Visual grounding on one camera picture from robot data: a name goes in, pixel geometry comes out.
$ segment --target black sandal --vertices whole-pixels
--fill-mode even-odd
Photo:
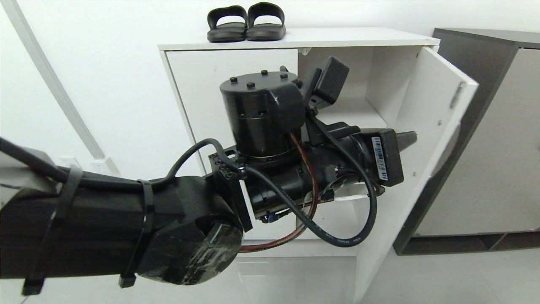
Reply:
[[[254,25],[255,19],[260,16],[276,16],[281,20],[281,24],[262,23]],[[259,2],[253,4],[248,10],[247,19],[246,38],[249,41],[281,40],[287,31],[285,28],[285,14],[279,6],[273,3]]]
[[[217,25],[218,20],[226,16],[240,16],[244,18],[244,22],[227,22]],[[210,31],[206,37],[210,42],[238,42],[246,39],[247,14],[246,10],[239,5],[213,9],[208,13],[207,20]]]

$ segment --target cabinet door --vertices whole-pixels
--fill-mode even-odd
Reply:
[[[540,227],[540,50],[519,49],[420,235]]]
[[[388,253],[477,87],[434,50],[420,50],[395,125],[397,132],[417,132],[418,140],[400,153],[404,182],[377,198],[375,226],[358,253],[357,294],[365,291]]]
[[[234,145],[234,138],[219,85],[231,76],[277,71],[281,65],[298,73],[296,49],[171,51],[167,59],[195,141],[215,138],[225,148]],[[214,152],[213,147],[204,147],[198,154],[206,173],[212,171],[207,156]],[[251,205],[248,208],[253,222],[253,230],[245,235],[248,240],[275,240],[294,230],[294,216],[263,224],[253,218]]]

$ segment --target cabinet top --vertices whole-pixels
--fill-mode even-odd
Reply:
[[[287,49],[324,47],[382,47],[438,45],[439,39],[387,28],[287,28],[282,40],[210,43],[206,33],[178,44],[161,44],[162,51]]]
[[[435,29],[443,32],[474,39],[491,40],[504,44],[511,44],[518,48],[540,49],[540,33],[487,29]]]

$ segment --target power outlet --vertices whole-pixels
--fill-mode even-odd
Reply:
[[[67,168],[80,168],[80,164],[77,161],[77,159],[73,156],[60,156],[58,159],[60,159],[60,166],[67,167]]]
[[[110,175],[110,176],[120,176],[120,171],[112,161],[110,157],[106,157],[102,160],[93,160],[90,162],[90,167],[94,173]]]

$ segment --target open cabinet door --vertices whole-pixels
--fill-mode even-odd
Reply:
[[[401,153],[404,182],[378,198],[375,226],[357,256],[355,302],[377,273],[477,87],[433,49],[420,50],[395,125],[397,132],[417,132],[418,141]]]

